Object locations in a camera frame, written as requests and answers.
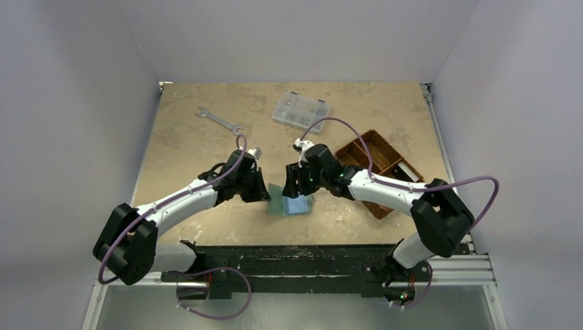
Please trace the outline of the brown woven basket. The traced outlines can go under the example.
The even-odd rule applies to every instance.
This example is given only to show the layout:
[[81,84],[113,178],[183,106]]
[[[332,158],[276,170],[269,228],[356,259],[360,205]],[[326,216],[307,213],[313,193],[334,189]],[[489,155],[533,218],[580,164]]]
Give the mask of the brown woven basket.
[[[382,175],[395,179],[391,173],[394,166],[399,162],[405,162],[410,168],[412,168],[416,174],[421,177],[421,181],[424,182],[424,178],[419,171],[417,171],[406,159],[399,153],[394,147],[392,147],[387,139],[382,137],[376,130],[370,129],[361,135],[361,138],[365,142],[368,150],[370,151],[373,165],[372,171],[376,175]],[[368,168],[369,160],[366,155],[366,151],[362,146],[362,143],[358,138],[344,145],[342,148],[335,152],[335,157],[339,159],[343,166],[356,165],[364,169]]]

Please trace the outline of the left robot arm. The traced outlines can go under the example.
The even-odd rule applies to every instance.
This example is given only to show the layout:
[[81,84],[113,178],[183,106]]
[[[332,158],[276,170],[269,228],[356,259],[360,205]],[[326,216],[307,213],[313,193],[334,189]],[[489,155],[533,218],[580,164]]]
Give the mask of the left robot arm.
[[193,215],[215,208],[235,196],[245,203],[271,199],[258,165],[260,148],[232,152],[228,161],[200,174],[186,187],[141,206],[116,206],[109,216],[93,255],[100,261],[99,283],[105,285],[105,270],[115,280],[132,285],[151,272],[179,272],[187,281],[199,280],[205,263],[195,244],[179,241],[159,243],[159,238]]

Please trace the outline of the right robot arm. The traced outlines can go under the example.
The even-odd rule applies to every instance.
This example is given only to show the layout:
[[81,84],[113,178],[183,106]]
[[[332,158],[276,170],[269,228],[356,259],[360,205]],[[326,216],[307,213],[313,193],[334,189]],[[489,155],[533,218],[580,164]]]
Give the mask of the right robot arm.
[[416,232],[399,241],[371,272],[385,283],[407,281],[413,268],[434,256],[448,258],[474,225],[474,215],[445,181],[429,184],[374,176],[360,166],[341,165],[324,144],[296,140],[297,162],[286,166],[283,196],[297,198],[321,188],[335,197],[365,201],[412,218]]

